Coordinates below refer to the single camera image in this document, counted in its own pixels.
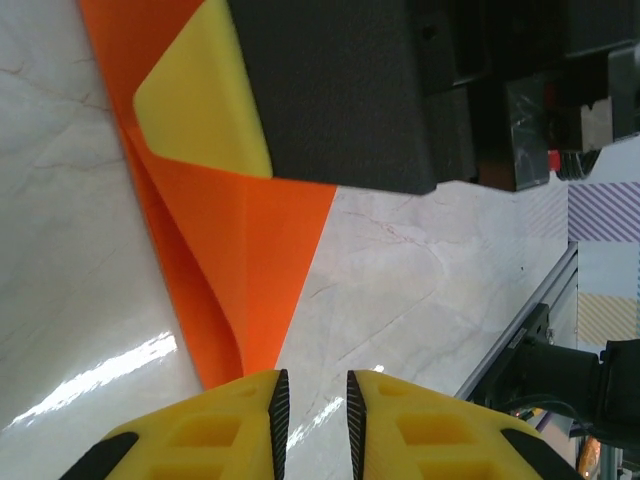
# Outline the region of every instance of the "orange fabric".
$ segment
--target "orange fabric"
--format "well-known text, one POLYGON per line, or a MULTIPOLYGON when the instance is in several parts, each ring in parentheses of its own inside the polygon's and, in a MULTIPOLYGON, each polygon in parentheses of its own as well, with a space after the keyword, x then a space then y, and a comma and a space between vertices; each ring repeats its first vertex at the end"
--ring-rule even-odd
POLYGON ((210 388, 274 367, 335 187, 240 177, 147 149, 133 94, 201 2, 80 5, 174 308, 210 388))

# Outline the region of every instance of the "red component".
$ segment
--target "red component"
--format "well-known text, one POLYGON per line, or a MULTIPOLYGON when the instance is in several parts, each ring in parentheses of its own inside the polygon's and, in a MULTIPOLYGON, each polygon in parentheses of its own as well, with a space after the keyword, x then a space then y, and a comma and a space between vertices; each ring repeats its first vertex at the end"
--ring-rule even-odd
POLYGON ((551 150, 549 152, 549 170, 552 172, 558 172, 562 168, 562 159, 560 158, 560 152, 557 150, 551 150))

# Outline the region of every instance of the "white marble surface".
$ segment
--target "white marble surface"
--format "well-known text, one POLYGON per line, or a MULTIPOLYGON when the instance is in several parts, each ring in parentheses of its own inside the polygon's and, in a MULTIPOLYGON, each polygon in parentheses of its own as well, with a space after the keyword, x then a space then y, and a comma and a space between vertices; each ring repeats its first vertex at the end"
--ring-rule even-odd
MULTIPOLYGON (((55 479, 200 385, 75 2, 0 0, 0 46, 0 479, 55 479)), ((454 393, 566 238, 557 183, 340 190, 279 361, 288 478, 348 478, 346 370, 454 393)))

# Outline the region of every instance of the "yellow striped pattern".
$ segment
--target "yellow striped pattern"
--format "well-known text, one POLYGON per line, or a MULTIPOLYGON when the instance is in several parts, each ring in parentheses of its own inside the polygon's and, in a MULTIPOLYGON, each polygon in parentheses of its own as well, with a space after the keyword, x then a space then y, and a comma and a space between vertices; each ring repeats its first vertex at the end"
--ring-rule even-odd
POLYGON ((578 294, 578 339, 605 346, 607 340, 633 340, 638 302, 635 298, 578 294))

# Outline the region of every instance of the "yellow foam pad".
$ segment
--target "yellow foam pad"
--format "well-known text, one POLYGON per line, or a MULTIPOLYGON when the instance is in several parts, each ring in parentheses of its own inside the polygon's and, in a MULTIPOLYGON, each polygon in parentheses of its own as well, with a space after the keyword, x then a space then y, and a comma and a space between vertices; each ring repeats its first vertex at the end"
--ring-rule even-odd
POLYGON ((105 439, 139 439, 108 480, 273 479, 268 408, 279 374, 236 380, 112 431, 105 439))
POLYGON ((269 178, 273 172, 225 0, 207 0, 134 96, 145 140, 161 157, 269 178))
POLYGON ((539 438, 522 420, 376 372, 355 374, 366 404, 365 480, 540 480, 501 434, 539 438))

